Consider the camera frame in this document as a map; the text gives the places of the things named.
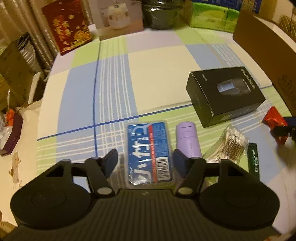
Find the green box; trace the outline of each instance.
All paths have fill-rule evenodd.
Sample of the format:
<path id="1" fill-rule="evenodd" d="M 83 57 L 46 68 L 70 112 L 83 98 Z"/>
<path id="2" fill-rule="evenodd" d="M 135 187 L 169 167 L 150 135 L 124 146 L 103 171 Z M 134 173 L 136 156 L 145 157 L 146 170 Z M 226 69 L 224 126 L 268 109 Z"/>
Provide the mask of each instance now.
<path id="1" fill-rule="evenodd" d="M 227 7 L 187 0 L 184 6 L 184 17 L 191 27 L 225 30 Z"/>
<path id="2" fill-rule="evenodd" d="M 237 25 L 237 19 L 239 17 L 239 11 L 229 8 L 227 13 L 225 31 L 234 33 Z"/>

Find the barcode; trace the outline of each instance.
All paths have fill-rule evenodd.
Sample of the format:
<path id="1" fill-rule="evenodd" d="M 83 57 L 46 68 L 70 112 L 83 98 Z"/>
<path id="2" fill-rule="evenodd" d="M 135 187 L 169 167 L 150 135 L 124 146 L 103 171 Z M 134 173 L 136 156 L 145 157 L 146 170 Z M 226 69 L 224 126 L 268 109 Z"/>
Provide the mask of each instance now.
<path id="1" fill-rule="evenodd" d="M 168 157 L 157 157 L 156 169 L 157 169 L 157 181 L 170 180 L 170 168 L 168 165 Z"/>

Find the product box with white object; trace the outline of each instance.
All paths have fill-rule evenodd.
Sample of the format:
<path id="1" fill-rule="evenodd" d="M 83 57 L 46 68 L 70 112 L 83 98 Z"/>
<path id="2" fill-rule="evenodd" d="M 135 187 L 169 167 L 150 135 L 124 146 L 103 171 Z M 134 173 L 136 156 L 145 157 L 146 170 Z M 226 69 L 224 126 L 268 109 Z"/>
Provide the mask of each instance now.
<path id="1" fill-rule="evenodd" d="M 143 30 L 141 1 L 89 0 L 89 6 L 100 39 Z"/>
<path id="2" fill-rule="evenodd" d="M 275 23 L 246 11 L 240 13 L 233 39 L 262 68 L 296 115 L 296 42 Z"/>
<path id="3" fill-rule="evenodd" d="M 245 115 L 265 101 L 245 67 L 191 72 L 186 90 L 203 127 Z"/>

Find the lavender container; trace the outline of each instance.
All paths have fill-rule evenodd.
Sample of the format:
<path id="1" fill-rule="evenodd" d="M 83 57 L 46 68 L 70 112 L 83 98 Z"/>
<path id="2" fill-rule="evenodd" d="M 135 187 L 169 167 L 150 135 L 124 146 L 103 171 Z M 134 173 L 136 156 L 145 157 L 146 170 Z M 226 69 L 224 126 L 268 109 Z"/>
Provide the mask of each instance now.
<path id="1" fill-rule="evenodd" d="M 176 126 L 177 149 L 188 158 L 202 157 L 197 137 L 196 126 L 191 121 L 181 122 Z"/>

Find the orange object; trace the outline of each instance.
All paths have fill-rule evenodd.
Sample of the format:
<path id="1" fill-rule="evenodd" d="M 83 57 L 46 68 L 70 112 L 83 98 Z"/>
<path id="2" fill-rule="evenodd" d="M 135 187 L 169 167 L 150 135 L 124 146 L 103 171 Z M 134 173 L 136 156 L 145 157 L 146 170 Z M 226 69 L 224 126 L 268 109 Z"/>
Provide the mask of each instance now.
<path id="1" fill-rule="evenodd" d="M 9 109 L 9 111 L 6 112 L 6 122 L 8 126 L 13 126 L 14 116 L 15 116 L 15 111 L 13 109 Z"/>
<path id="2" fill-rule="evenodd" d="M 268 125 L 271 130 L 276 126 L 288 126 L 288 123 L 274 106 L 269 109 L 262 122 Z M 285 145 L 287 138 L 288 137 L 275 137 L 277 143 L 281 145 Z"/>

